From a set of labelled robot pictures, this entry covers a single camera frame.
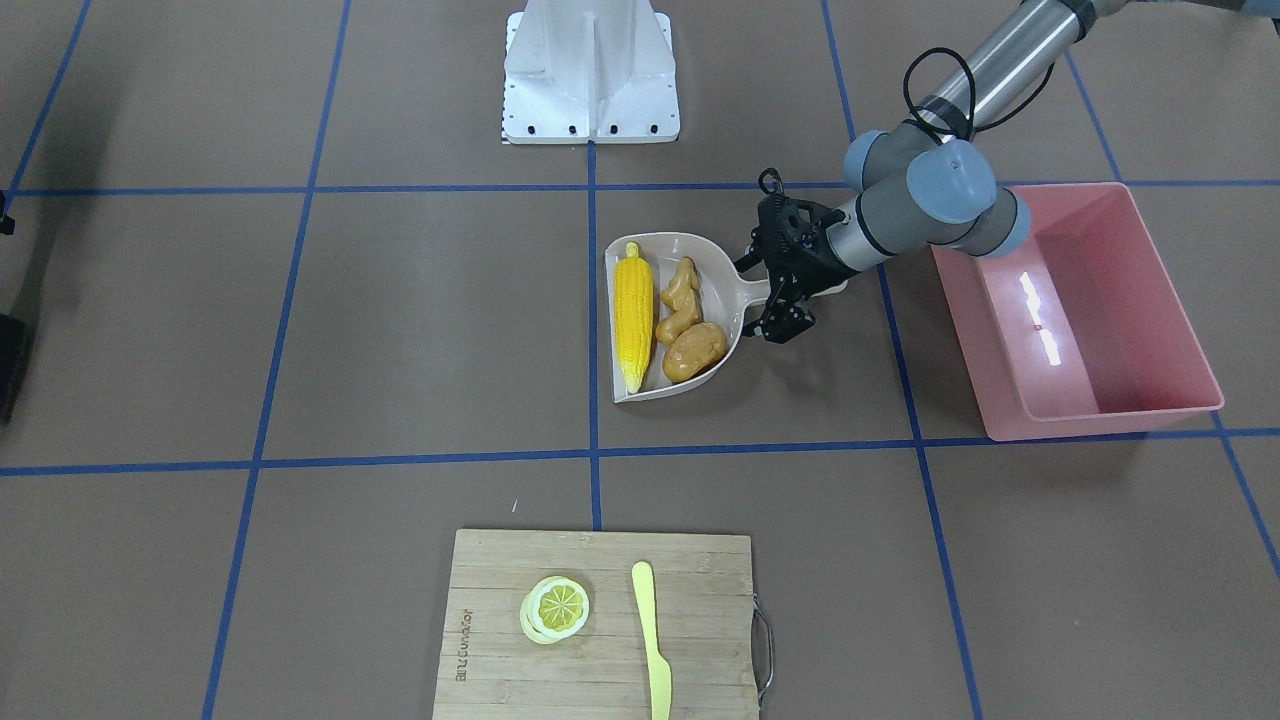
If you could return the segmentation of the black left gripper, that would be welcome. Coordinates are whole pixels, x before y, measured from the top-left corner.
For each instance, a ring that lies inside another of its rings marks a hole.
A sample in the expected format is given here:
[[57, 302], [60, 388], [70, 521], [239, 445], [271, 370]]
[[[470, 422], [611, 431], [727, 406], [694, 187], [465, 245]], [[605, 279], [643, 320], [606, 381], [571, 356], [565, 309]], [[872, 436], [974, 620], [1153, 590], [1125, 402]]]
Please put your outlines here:
[[764, 169], [756, 183], [764, 199], [756, 205], [758, 224], [751, 229], [748, 251], [739, 259], [739, 274], [763, 264], [772, 284], [787, 281], [796, 288], [778, 288], [755, 319], [755, 337], [785, 345], [817, 323], [810, 296], [851, 278], [851, 268], [837, 256], [828, 237], [829, 231], [847, 225], [850, 215], [787, 196], [774, 168]]

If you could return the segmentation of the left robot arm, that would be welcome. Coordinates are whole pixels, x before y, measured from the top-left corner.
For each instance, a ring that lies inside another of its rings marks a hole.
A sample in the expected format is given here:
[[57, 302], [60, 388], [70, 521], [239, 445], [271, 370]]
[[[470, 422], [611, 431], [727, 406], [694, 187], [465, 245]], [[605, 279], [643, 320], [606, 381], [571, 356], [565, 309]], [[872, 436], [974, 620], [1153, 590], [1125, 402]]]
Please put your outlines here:
[[763, 170], [758, 223], [737, 272], [764, 266], [768, 291], [741, 336], [785, 343], [814, 327], [812, 299], [841, 291], [892, 258], [936, 246], [970, 258], [1001, 258], [1030, 233], [1032, 213], [998, 186], [978, 135], [1024, 110], [1057, 60], [1120, 1], [1023, 1], [972, 54], [932, 47], [956, 70], [923, 99], [902, 76], [908, 114], [891, 131], [859, 135], [842, 160], [852, 197], [829, 208], [785, 192], [774, 168]]

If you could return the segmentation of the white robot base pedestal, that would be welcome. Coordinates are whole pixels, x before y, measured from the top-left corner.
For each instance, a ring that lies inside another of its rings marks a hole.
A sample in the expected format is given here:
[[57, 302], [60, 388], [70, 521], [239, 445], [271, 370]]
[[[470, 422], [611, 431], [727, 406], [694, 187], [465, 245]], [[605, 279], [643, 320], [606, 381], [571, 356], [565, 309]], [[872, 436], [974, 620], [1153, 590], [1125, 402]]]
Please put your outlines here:
[[500, 138], [668, 143], [681, 111], [671, 18], [649, 1], [529, 1], [504, 33]]

